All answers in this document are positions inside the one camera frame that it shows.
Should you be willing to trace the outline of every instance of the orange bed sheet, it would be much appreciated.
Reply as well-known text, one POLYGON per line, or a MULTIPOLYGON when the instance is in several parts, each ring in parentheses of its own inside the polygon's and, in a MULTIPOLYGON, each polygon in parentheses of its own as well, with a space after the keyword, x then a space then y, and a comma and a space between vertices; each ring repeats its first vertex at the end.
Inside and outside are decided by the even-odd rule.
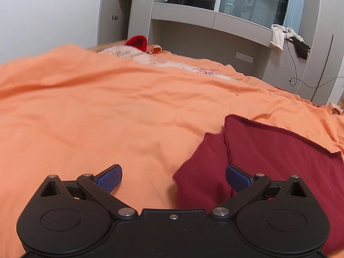
POLYGON ((49 174, 73 180, 119 163, 116 197, 139 211, 175 207, 173 173, 206 132, 221 131, 228 114, 294 131, 331 152, 344 150, 344 116, 328 107, 231 66, 167 52, 154 57, 240 82, 76 46, 0 66, 0 257, 24 253, 15 224, 49 174))

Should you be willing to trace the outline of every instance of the metal screw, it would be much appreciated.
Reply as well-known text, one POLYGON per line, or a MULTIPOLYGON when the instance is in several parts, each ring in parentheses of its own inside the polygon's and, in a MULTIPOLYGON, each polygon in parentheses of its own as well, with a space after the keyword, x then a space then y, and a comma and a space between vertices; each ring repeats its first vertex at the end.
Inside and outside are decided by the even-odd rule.
POLYGON ((178 215, 176 215, 176 214, 171 214, 171 215, 170 215, 170 219, 173 219, 173 220, 178 219, 178 215))
POLYGON ((217 216, 225 216, 229 214, 229 210, 228 208, 225 208, 225 207, 216 207, 213 209, 213 214, 217 216))
POLYGON ((130 208, 130 207, 124 207, 124 208, 121 208, 118 210, 118 214, 120 216, 125 216, 125 217, 132 216, 132 215, 134 215, 134 213, 135 213, 135 210, 133 208, 130 208))

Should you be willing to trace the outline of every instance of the dark red fabric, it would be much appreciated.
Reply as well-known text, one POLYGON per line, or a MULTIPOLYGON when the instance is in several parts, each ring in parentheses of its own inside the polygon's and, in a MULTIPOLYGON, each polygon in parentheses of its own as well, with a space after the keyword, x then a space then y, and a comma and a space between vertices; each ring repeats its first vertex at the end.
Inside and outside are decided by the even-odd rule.
POLYGON ((264 173, 273 180, 300 175, 330 220, 331 233, 323 251, 344 248, 344 165, 340 152, 330 153, 282 128, 227 116, 224 131, 206 134, 196 152, 173 176, 178 185, 178 207, 209 211, 228 199, 228 164, 252 175, 264 173))
POLYGON ((134 36, 127 40, 126 45, 136 47, 137 49, 146 52, 148 42, 145 36, 134 36))

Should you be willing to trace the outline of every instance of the cabinet door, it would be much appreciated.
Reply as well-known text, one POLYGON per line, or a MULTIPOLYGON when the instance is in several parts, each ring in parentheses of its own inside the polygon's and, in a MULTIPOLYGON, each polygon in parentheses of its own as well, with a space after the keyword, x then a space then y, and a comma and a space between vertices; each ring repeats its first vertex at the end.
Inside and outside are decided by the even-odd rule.
MULTIPOLYGON (((324 73, 320 79, 319 85, 322 85, 338 75, 343 55, 344 55, 344 0, 331 0, 332 8, 331 19, 328 20, 328 27, 331 29, 331 37, 333 34, 333 41, 330 53, 326 64, 323 66, 324 73)), ((335 80, 319 87, 312 99, 314 104, 326 104, 330 93, 333 89, 335 80)))
MULTIPOLYGON (((338 4, 338 0, 320 0, 318 22, 313 44, 306 68, 301 77, 301 79, 311 87, 316 87, 320 80, 320 84, 324 83, 324 79, 327 78, 328 75, 332 72, 338 73, 339 71, 343 54, 342 57, 338 57, 338 53, 340 53, 340 43, 343 42, 342 28, 344 25, 342 25, 342 21, 337 21, 337 17, 343 18, 342 13, 337 13, 338 10, 342 10, 341 2, 338 4)), ((331 92, 332 87, 330 84, 319 87, 316 92, 320 93, 315 96, 315 88, 309 88, 301 82, 296 93, 304 99, 312 100, 314 104, 325 104, 330 93, 326 96, 325 93, 322 92, 327 92, 328 89, 331 92)))
POLYGON ((98 44, 127 38, 131 0, 101 0, 98 44))

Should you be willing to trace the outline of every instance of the electrical cable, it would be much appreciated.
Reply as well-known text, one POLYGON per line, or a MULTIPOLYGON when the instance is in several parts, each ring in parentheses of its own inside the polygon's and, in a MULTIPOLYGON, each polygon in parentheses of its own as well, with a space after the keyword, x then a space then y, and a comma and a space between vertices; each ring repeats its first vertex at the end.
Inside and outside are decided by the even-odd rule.
MULTIPOLYGON (((332 35, 330 50, 331 50, 331 47, 332 47, 332 42, 333 42, 333 35, 332 35)), ((319 87, 322 87, 322 86, 324 86, 324 85, 330 83, 331 81, 333 81, 333 80, 335 80, 335 79, 337 79, 337 78, 344 78, 344 76, 334 77, 334 78, 328 80, 327 82, 325 82, 325 83, 319 85, 319 84, 320 84, 320 81, 321 81, 321 78, 322 78, 322 75, 324 74, 324 71, 325 71, 325 67, 326 67, 327 60, 329 59, 329 54, 330 54, 330 51, 329 51, 329 54, 327 55, 327 58, 326 58, 325 67, 324 67, 323 72, 322 72, 322 74, 321 74, 321 77, 320 77, 320 80, 319 80, 318 85, 317 85, 316 87, 309 86, 309 85, 308 85, 307 83, 305 83, 303 80, 300 80, 300 79, 298 78, 298 73, 297 73, 297 69, 296 69, 296 64, 295 64, 294 59, 293 59, 293 56, 291 55, 291 52, 290 52, 290 50, 289 50, 288 40, 287 40, 287 47, 288 47, 288 51, 289 51, 291 60, 293 60, 294 67, 295 67, 295 77, 294 77, 294 78, 291 78, 291 79, 289 80, 290 86, 294 87, 294 86, 296 85, 297 81, 299 81, 299 82, 302 82, 304 85, 306 85, 308 88, 311 88, 311 89, 318 89, 319 87), (294 84, 294 85, 291 84, 291 81, 292 81, 293 79, 295 79, 295 84, 294 84)))
MULTIPOLYGON (((287 32, 286 32, 286 40, 287 40, 287 47, 288 47, 288 51, 289 51, 289 54, 290 54, 291 60, 293 60, 294 67, 295 67, 295 78, 296 78, 296 79, 298 79, 298 72, 297 72, 297 69, 296 69, 296 64, 295 64, 295 62, 294 62, 294 59, 293 59, 293 56, 291 55, 291 52, 290 52, 290 50, 289 50, 288 38, 287 38, 287 32)), ((294 84, 294 85, 292 85, 292 84, 291 84, 291 80, 292 80, 292 79, 293 79, 293 78, 291 78, 291 79, 289 80, 289 84, 290 84, 290 86, 291 86, 291 87, 294 87, 294 86, 296 85, 296 83, 297 83, 297 80, 295 81, 295 84, 294 84)))

